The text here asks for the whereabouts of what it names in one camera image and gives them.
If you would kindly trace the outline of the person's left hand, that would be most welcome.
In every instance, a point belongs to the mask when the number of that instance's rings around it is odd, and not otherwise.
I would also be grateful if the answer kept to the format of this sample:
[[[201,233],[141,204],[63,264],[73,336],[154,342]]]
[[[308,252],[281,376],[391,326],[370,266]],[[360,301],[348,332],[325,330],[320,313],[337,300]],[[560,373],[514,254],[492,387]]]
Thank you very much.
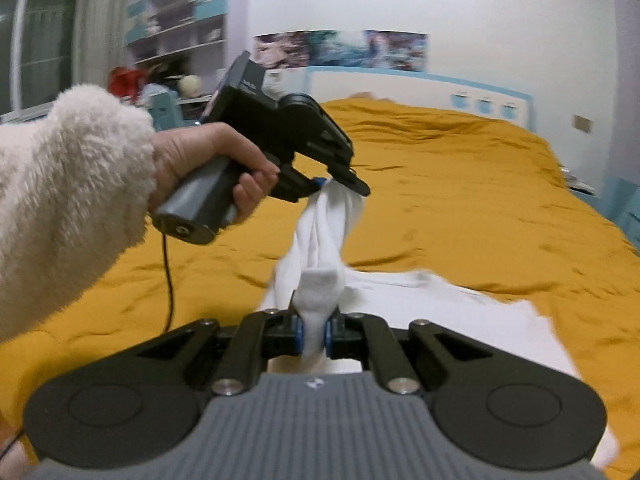
[[[223,122],[153,136],[156,187],[149,199],[149,213],[154,214],[188,174],[218,156],[230,157],[250,170],[242,174],[232,192],[238,211],[234,222],[244,222],[276,186],[280,170],[252,141]]]

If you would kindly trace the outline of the fluffy white sleeve forearm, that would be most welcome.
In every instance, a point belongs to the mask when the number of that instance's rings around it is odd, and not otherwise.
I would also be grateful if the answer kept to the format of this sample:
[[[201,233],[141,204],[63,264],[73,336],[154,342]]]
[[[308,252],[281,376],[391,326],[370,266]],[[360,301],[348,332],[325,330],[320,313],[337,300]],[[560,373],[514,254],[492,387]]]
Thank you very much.
[[[153,136],[147,112],[92,84],[2,126],[2,340],[77,300],[142,241]]]

